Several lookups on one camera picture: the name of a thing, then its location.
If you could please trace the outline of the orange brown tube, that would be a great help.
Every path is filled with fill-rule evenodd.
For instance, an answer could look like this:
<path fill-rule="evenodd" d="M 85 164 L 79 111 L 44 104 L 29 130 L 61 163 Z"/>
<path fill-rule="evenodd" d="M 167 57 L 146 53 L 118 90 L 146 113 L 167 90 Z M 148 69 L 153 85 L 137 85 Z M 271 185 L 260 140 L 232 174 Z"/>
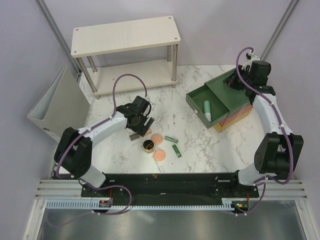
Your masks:
<path fill-rule="evenodd" d="M 134 134 L 131 134 L 131 135 L 129 136 L 129 139 L 130 139 L 131 141 L 134 141 L 134 140 L 137 140 L 137 139 L 139 139 L 139 138 L 146 137 L 146 136 L 150 135 L 151 133 L 152 133 L 152 130 L 149 128 L 144 135 L 139 135 L 138 133 L 134 133 Z"/>

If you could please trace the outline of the mint green tube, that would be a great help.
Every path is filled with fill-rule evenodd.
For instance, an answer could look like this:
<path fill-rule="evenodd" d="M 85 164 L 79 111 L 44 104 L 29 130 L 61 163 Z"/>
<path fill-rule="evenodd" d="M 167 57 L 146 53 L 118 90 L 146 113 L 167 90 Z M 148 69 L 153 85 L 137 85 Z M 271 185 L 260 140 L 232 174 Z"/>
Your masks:
<path fill-rule="evenodd" d="M 211 122 L 212 121 L 212 114 L 211 114 L 211 103 L 206 100 L 203 102 L 203 112 L 206 119 Z"/>

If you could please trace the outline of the green drawer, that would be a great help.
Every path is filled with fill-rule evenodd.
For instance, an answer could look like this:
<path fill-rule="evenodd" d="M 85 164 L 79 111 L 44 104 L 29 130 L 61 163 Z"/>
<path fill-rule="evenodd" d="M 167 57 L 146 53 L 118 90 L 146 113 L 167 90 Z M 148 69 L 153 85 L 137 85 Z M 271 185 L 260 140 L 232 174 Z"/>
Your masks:
<path fill-rule="evenodd" d="M 187 93 L 185 98 L 207 129 L 224 120 L 230 112 L 206 84 Z"/>

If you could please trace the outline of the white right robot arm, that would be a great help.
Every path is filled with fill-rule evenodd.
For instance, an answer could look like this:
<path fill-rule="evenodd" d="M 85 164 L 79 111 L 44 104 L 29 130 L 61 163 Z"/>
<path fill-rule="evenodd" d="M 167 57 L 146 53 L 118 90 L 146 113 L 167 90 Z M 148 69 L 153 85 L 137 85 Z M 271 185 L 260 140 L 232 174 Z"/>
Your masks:
<path fill-rule="evenodd" d="M 229 88 L 244 91 L 265 133 L 255 151 L 254 162 L 239 170 L 238 179 L 229 184 L 229 191 L 235 197 L 242 196 L 247 186 L 263 180 L 287 184 L 292 179 L 304 144 L 302 136 L 293 133 L 279 110 L 276 92 L 267 84 L 270 72 L 271 64 L 255 56 L 224 79 Z"/>

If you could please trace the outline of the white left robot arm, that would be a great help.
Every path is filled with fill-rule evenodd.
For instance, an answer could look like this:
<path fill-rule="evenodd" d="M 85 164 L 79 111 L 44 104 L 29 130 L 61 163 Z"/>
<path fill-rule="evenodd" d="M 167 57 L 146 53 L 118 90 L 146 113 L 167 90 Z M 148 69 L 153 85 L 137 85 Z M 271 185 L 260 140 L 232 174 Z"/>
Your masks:
<path fill-rule="evenodd" d="M 92 186 L 99 197 L 106 196 L 110 185 L 106 176 L 92 164 L 92 151 L 100 142 L 114 133 L 130 129 L 144 136 L 154 122 L 149 114 L 152 104 L 137 96 L 132 103 L 115 107 L 111 116 L 86 127 L 64 130 L 54 154 L 57 168 L 63 167 L 71 176 Z"/>

